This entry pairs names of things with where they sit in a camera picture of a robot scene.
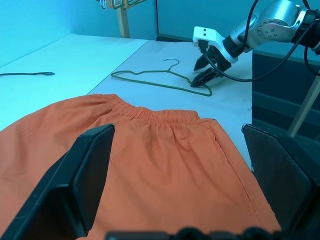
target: white table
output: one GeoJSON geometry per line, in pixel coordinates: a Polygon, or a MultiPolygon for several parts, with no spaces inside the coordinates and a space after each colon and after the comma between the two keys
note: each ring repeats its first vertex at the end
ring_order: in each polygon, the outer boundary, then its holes
{"type": "MultiPolygon", "coordinates": [[[[117,94],[134,106],[143,106],[154,111],[193,110],[197,111],[201,118],[216,119],[251,167],[241,132],[242,125],[252,121],[251,83],[217,78],[209,83],[213,95],[206,97],[108,76],[115,69],[134,72],[167,69],[175,61],[162,60],[176,58],[180,60],[180,64],[173,67],[172,71],[192,79],[198,74],[193,72],[193,68],[200,55],[198,49],[188,42],[156,42],[70,34],[0,68],[0,73],[56,73],[55,76],[0,78],[0,130],[19,118],[60,100],[88,93],[117,94]]],[[[251,78],[252,54],[241,55],[227,73],[239,78],[251,78]]],[[[191,88],[185,79],[168,73],[137,75],[135,79],[206,92],[206,89],[191,88]]]]}

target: fabric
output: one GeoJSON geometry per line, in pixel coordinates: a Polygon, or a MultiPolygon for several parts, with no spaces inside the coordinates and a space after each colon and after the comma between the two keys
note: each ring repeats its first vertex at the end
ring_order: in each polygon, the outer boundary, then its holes
{"type": "Polygon", "coordinates": [[[116,95],[64,100],[0,132],[0,234],[46,170],[87,129],[114,123],[109,168],[89,240],[107,231],[241,233],[280,227],[217,121],[194,111],[151,111],[116,95]]]}

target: orange fabric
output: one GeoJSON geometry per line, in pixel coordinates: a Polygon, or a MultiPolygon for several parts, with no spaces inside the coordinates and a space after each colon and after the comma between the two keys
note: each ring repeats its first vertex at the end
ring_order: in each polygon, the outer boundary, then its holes
{"type": "Polygon", "coordinates": [[[107,123],[114,123],[115,135],[89,240],[102,240],[110,230],[280,229],[217,121],[200,119],[194,111],[150,111],[97,94],[52,104],[0,132],[1,235],[77,136],[107,123]]]}

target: elastic waistband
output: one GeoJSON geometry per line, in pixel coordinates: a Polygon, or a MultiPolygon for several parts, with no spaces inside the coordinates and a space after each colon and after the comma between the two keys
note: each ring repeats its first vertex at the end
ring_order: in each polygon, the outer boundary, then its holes
{"type": "Polygon", "coordinates": [[[152,111],[145,107],[132,106],[115,94],[104,95],[105,100],[111,105],[112,111],[120,112],[126,116],[143,119],[149,123],[178,124],[199,120],[196,111],[189,110],[161,110],[152,111]]]}

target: wooden stand leg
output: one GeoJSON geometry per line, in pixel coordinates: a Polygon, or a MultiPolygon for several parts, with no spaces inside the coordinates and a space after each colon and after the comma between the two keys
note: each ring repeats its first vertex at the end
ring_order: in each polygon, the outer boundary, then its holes
{"type": "Polygon", "coordinates": [[[290,128],[289,128],[289,135],[290,137],[294,138],[301,126],[304,122],[309,110],[311,109],[312,105],[314,104],[317,96],[320,93],[320,76],[316,76],[308,93],[306,94],[303,103],[300,106],[298,113],[296,114],[290,128]]]}
{"type": "Polygon", "coordinates": [[[130,32],[129,32],[127,10],[125,10],[123,7],[119,7],[116,9],[116,13],[118,15],[118,22],[119,22],[121,37],[129,39],[130,32]]]}

